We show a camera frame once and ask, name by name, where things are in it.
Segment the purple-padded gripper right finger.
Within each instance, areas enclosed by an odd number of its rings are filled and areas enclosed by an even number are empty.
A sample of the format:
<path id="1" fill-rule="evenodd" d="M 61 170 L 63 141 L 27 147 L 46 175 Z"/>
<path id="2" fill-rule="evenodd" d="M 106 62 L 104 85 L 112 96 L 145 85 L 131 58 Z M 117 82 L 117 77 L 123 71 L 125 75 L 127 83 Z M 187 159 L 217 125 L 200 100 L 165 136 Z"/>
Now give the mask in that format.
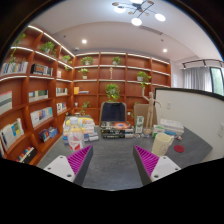
<path id="1" fill-rule="evenodd" d="M 137 145 L 133 146 L 133 156 L 143 185 L 157 181 L 180 170 L 180 167 L 169 157 L 158 157 Z"/>

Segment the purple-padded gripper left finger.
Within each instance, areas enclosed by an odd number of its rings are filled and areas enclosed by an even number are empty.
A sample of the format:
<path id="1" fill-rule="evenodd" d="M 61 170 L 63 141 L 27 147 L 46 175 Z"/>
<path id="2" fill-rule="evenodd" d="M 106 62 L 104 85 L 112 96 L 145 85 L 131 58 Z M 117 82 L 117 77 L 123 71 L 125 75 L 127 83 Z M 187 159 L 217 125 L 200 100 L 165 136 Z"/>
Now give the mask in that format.
<path id="1" fill-rule="evenodd" d="M 59 155 L 44 170 L 81 186 L 92 156 L 93 146 L 89 145 L 69 156 Z"/>

